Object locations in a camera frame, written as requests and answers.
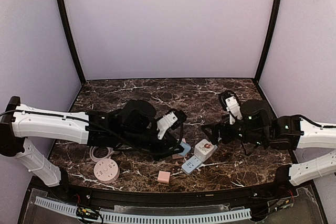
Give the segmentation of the pink cube socket adapter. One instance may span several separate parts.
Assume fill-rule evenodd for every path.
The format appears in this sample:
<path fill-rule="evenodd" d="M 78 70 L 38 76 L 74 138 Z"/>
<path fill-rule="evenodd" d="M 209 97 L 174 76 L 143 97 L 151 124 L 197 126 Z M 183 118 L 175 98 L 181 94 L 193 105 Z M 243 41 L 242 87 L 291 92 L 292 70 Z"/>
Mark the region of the pink cube socket adapter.
<path fill-rule="evenodd" d="M 183 139 L 182 139 L 182 142 L 183 142 L 183 143 L 186 143 L 186 139 L 183 138 Z M 184 158 L 185 156 L 186 156 L 186 155 L 183 155 L 183 156 L 182 156 L 182 155 L 180 155 L 180 154 L 173 154 L 173 155 L 172 155 L 172 158 L 173 158 L 173 159 L 180 159 L 180 158 Z"/>

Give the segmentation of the blue charger plug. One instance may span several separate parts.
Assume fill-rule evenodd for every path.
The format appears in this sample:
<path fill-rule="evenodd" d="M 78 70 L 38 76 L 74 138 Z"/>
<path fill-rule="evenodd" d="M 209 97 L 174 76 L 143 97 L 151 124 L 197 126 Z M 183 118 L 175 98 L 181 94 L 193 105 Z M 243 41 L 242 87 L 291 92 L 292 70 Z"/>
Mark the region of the blue charger plug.
<path fill-rule="evenodd" d="M 180 146 L 183 148 L 183 150 L 181 152 L 179 152 L 178 154 L 180 155 L 187 155 L 189 153 L 189 151 L 191 150 L 191 146 L 187 143 L 180 143 Z"/>

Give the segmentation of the blue power strip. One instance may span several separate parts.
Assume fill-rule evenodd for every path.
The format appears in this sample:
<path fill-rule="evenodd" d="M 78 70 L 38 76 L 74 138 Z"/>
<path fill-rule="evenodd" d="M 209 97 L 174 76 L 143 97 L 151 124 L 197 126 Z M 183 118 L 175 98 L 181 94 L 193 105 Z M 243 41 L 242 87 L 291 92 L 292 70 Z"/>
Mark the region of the blue power strip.
<path fill-rule="evenodd" d="M 215 149 L 213 154 L 215 153 L 215 151 L 218 149 L 217 145 L 214 145 Z M 181 169 L 182 171 L 187 174 L 190 175 L 193 171 L 195 171 L 197 168 L 199 168 L 204 162 L 200 161 L 195 155 L 193 155 L 191 158 L 189 158 L 182 166 Z"/>

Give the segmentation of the white cube socket adapter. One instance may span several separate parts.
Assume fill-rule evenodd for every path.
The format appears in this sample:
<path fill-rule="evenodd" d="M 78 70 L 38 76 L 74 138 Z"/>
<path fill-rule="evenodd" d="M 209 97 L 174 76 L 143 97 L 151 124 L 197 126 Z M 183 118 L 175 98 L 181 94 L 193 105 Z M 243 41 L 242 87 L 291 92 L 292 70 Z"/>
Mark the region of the white cube socket adapter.
<path fill-rule="evenodd" d="M 195 145 L 194 155 L 202 162 L 206 161 L 214 152 L 215 146 L 206 139 Z"/>

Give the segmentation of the pink charger plug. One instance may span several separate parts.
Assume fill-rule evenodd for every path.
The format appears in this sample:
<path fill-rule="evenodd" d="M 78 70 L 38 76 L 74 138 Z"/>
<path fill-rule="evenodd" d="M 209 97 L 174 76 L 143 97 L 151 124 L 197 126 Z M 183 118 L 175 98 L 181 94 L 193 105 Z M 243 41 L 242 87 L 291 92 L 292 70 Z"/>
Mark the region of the pink charger plug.
<path fill-rule="evenodd" d="M 165 183 L 168 184 L 170 182 L 170 176 L 171 173 L 170 172 L 166 172 L 166 171 L 159 171 L 158 173 L 158 177 L 157 177 L 157 181 L 159 183 Z"/>

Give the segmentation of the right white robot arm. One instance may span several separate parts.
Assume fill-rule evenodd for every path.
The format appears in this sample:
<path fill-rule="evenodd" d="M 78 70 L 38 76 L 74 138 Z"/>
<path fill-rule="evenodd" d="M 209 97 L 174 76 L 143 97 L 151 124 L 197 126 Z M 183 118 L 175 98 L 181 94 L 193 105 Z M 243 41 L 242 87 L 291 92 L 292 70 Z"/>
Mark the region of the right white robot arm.
<path fill-rule="evenodd" d="M 298 186 L 308 180 L 335 173 L 335 125 L 314 122 L 303 115 L 275 118 L 267 101 L 248 100 L 243 104 L 228 98 L 228 112 L 222 121 L 203 125 L 202 131 L 214 145 L 238 140 L 255 147 L 278 151 L 327 148 L 330 152 L 299 164 L 278 167 L 275 183 Z"/>

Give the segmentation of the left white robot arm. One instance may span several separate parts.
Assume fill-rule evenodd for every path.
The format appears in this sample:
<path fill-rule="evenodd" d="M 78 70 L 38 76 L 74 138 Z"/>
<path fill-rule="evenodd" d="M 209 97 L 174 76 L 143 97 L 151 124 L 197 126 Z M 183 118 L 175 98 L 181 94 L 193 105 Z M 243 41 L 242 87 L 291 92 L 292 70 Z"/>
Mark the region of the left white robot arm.
<path fill-rule="evenodd" d="M 53 138 L 117 151 L 122 145 L 154 159 L 185 155 L 182 142 L 187 116 L 170 109 L 161 117 L 144 100 L 130 100 L 111 112 L 75 112 L 40 110 L 11 97 L 1 113 L 1 155 L 18 159 L 48 187 L 67 188 L 67 172 L 41 154 L 29 137 Z"/>

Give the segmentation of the pink round power socket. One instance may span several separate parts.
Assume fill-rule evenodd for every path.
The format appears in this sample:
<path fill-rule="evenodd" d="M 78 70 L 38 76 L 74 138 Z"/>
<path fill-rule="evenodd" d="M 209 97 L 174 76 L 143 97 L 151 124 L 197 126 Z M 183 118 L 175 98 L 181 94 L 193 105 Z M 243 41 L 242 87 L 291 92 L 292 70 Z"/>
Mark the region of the pink round power socket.
<path fill-rule="evenodd" d="M 101 183 L 110 184 L 119 178 L 120 169 L 114 160 L 102 159 L 95 164 L 93 173 Z"/>

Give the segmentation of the small circuit board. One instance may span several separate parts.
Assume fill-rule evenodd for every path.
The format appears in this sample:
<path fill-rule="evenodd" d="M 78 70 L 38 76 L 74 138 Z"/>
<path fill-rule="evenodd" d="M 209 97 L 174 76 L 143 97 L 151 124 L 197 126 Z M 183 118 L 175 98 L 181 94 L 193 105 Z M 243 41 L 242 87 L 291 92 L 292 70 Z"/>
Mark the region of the small circuit board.
<path fill-rule="evenodd" d="M 90 208 L 77 207 L 76 216 L 89 219 L 97 219 L 99 217 L 99 214 Z"/>

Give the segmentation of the black front rail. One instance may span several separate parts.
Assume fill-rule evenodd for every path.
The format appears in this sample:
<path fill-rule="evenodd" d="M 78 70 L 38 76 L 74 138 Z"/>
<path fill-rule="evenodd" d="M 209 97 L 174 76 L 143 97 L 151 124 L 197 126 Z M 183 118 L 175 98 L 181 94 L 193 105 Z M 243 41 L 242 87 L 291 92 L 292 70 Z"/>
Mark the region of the black front rail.
<path fill-rule="evenodd" d="M 76 202 L 76 195 L 86 206 L 113 208 L 120 206 L 137 207 L 196 207 L 225 205 L 231 207 L 259 207 L 268 201 L 298 196 L 299 186 L 287 188 L 275 183 L 200 193 L 132 193 L 70 185 L 72 194 L 68 201 Z"/>

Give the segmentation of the right black frame post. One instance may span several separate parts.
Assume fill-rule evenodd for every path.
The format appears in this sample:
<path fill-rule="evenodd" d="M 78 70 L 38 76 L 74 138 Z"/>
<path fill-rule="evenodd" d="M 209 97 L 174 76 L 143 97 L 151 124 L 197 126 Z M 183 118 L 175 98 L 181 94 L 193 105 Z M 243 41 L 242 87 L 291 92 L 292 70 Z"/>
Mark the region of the right black frame post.
<path fill-rule="evenodd" d="M 278 17 L 278 13 L 279 13 L 279 8 L 280 8 L 280 2 L 281 0 L 273 0 L 272 2 L 272 8 L 271 8 L 271 13 L 270 13 L 270 19 L 269 19 L 269 23 L 268 23 L 268 28 L 267 28 L 267 32 L 265 35 L 265 41 L 264 41 L 264 45 L 261 51 L 261 55 L 260 55 L 260 59 L 259 59 L 259 63 L 257 66 L 257 70 L 254 76 L 254 81 L 259 84 L 260 80 L 261 80 L 261 76 L 263 74 L 263 70 L 266 64 L 266 60 L 268 57 L 268 53 L 269 53 L 269 49 L 271 46 L 271 42 L 272 42 L 272 38 L 273 38 L 273 34 L 275 31 L 275 27 L 276 27 L 276 22 L 277 22 L 277 17 Z"/>

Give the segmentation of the black frame post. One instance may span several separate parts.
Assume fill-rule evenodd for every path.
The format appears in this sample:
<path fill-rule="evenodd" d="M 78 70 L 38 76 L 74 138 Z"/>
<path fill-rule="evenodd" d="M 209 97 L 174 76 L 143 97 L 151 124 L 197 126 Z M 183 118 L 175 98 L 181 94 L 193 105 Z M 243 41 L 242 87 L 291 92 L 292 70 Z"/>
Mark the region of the black frame post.
<path fill-rule="evenodd" d="M 268 28 L 267 28 L 267 32 L 265 35 L 265 41 L 264 41 L 264 45 L 261 51 L 261 55 L 260 55 L 260 59 L 259 59 L 259 63 L 257 66 L 257 70 L 254 76 L 254 81 L 259 84 L 260 80 L 261 80 L 261 76 L 263 74 L 263 70 L 266 64 L 266 60 L 268 57 L 268 53 L 269 53 L 269 49 L 271 46 L 271 42 L 272 42 L 272 38 L 273 38 L 273 34 L 275 31 L 275 27 L 276 27 L 276 22 L 277 22 L 277 17 L 278 17 L 278 13 L 279 13 L 279 8 L 280 8 L 280 2 L 281 0 L 273 0 L 272 2 L 272 8 L 271 8 L 271 13 L 270 13 L 270 19 L 269 19 L 269 23 L 268 23 Z"/>
<path fill-rule="evenodd" d="M 75 41 L 72 35 L 70 22 L 69 22 L 69 18 L 67 15 L 65 0 L 57 0 L 57 5 L 58 5 L 59 15 L 61 18 L 62 27 L 63 27 L 64 34 L 66 37 L 67 45 L 68 45 L 70 55 L 73 61 L 73 65 L 75 67 L 78 79 L 81 85 L 83 86 L 86 83 L 86 78 L 85 78 L 85 75 L 84 75 L 80 60 L 79 60 L 79 56 L 76 50 Z"/>

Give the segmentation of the left black frame post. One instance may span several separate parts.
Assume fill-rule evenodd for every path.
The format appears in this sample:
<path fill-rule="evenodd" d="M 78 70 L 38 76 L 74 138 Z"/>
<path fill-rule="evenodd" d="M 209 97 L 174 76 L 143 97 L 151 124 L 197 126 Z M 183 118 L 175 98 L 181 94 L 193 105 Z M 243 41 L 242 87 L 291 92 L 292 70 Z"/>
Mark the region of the left black frame post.
<path fill-rule="evenodd" d="M 84 75 L 80 60 L 79 60 L 79 56 L 76 50 L 75 41 L 72 35 L 70 22 L 69 22 L 69 18 L 67 15 L 65 0 L 57 0 L 57 5 L 58 5 L 59 15 L 61 18 L 62 27 L 63 27 L 64 34 L 66 37 L 67 45 L 68 45 L 70 55 L 73 61 L 73 65 L 75 67 L 78 79 L 81 85 L 83 86 L 86 83 L 86 78 L 85 78 L 85 75 Z"/>

